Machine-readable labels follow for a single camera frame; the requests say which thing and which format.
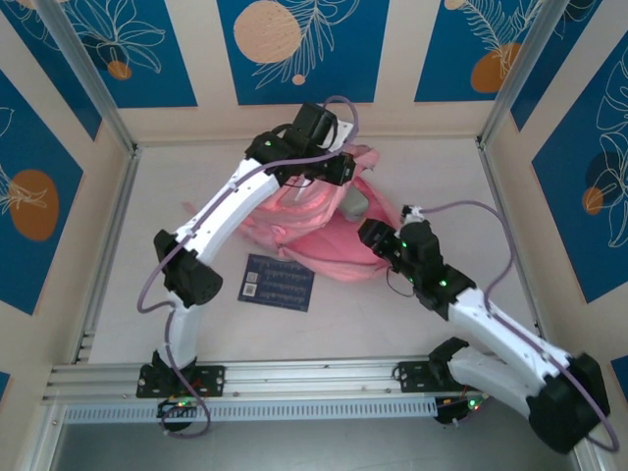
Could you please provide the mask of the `pink backpack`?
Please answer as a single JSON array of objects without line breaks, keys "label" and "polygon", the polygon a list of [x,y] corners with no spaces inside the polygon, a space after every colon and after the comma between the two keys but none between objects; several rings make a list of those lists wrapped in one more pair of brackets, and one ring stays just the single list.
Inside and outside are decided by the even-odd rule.
[{"label": "pink backpack", "polygon": [[[367,145],[351,145],[356,168],[343,186],[304,177],[288,184],[261,202],[237,227],[247,240],[293,260],[313,272],[341,282],[360,282],[383,276],[388,263],[363,245],[358,236],[368,218],[399,227],[398,210],[371,183],[361,177],[373,170],[380,154]],[[349,222],[338,209],[347,190],[354,186],[369,200],[369,209],[357,222]]]}]

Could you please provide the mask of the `aluminium lower frame bar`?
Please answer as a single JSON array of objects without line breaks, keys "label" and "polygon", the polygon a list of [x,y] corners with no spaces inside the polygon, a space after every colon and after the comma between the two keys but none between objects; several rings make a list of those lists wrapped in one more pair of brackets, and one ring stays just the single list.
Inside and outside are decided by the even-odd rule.
[{"label": "aluminium lower frame bar", "polygon": [[17,461],[17,471],[52,469],[66,410],[67,406],[63,404],[43,404],[35,408]]}]

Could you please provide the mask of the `black controller board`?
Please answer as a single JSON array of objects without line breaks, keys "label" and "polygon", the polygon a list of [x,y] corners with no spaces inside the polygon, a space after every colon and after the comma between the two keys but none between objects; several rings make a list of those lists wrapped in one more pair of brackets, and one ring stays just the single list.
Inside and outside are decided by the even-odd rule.
[{"label": "black controller board", "polygon": [[157,406],[157,419],[165,436],[187,429],[196,412],[196,402],[187,397],[167,398]]},{"label": "black controller board", "polygon": [[435,420],[442,425],[458,426],[478,412],[490,397],[486,394],[457,397],[439,397],[436,399],[437,416]]}]

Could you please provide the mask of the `navy book with QR code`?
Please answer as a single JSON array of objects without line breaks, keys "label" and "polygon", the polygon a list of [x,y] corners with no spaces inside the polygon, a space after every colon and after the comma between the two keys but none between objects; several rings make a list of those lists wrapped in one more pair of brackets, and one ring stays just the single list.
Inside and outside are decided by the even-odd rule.
[{"label": "navy book with QR code", "polygon": [[238,301],[307,312],[315,274],[295,261],[249,254]]}]

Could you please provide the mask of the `aluminium frame post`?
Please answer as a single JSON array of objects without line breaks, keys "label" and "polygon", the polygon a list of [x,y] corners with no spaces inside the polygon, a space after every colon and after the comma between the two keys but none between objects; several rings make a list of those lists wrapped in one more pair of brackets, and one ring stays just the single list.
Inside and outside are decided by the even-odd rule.
[{"label": "aluminium frame post", "polygon": [[544,0],[541,10],[531,25],[510,72],[497,94],[494,105],[477,136],[478,148],[486,151],[494,140],[504,119],[509,115],[515,99],[531,74],[568,0]]},{"label": "aluminium frame post", "polygon": [[109,126],[121,147],[129,155],[134,155],[136,142],[62,7],[55,0],[32,0],[32,2],[103,121]]}]

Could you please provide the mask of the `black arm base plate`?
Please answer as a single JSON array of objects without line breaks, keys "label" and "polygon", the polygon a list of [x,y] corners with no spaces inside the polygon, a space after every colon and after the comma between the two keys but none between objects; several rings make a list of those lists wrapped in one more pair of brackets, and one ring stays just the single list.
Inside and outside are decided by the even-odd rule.
[{"label": "black arm base plate", "polygon": [[444,364],[429,360],[402,361],[392,369],[392,378],[403,393],[477,393],[456,382]]},{"label": "black arm base plate", "polygon": [[[224,366],[189,366],[182,375],[201,397],[223,395],[226,368]],[[181,378],[168,366],[157,368],[144,364],[139,370],[135,396],[138,398],[168,398],[190,395]]]}]

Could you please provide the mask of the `aluminium front rail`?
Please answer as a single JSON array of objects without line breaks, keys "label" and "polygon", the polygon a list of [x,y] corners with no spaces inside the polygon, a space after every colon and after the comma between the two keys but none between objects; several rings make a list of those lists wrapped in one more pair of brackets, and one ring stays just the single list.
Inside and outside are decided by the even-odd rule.
[{"label": "aluminium front rail", "polygon": [[[325,400],[403,397],[392,377],[402,361],[422,356],[316,359],[290,361],[199,362],[226,368],[223,395],[209,401]],[[138,364],[55,365],[48,377],[44,403],[139,401],[135,396]]]}]

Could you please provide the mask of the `aluminium side rail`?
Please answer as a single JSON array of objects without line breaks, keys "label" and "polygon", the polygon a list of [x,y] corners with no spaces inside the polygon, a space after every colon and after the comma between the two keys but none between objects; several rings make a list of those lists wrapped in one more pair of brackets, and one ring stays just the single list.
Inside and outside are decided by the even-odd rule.
[{"label": "aluminium side rail", "polygon": [[509,245],[513,253],[513,267],[516,270],[518,280],[526,298],[527,305],[530,309],[535,331],[542,339],[545,340],[547,338],[546,329],[544,321],[541,318],[539,302],[537,297],[533,294],[529,277],[526,273],[524,264],[522,263],[520,257],[517,246],[517,239],[512,228],[512,221],[508,212],[506,201],[503,197],[501,188],[497,181],[497,174],[493,169],[491,158],[486,150],[486,145],[481,141],[481,138],[479,136],[475,138],[475,143],[478,150],[479,158],[483,165],[487,182],[491,190],[493,201],[505,224],[505,230],[509,238]]},{"label": "aluminium side rail", "polygon": [[92,281],[90,282],[88,297],[82,310],[82,319],[78,329],[74,349],[70,356],[70,363],[81,362],[80,351],[83,340],[96,330],[104,297],[111,277],[111,272],[122,232],[124,220],[131,201],[131,194],[136,178],[140,158],[141,147],[136,144],[130,154],[122,175],[116,198],[112,206],[109,221],[100,244],[97,266]]}]

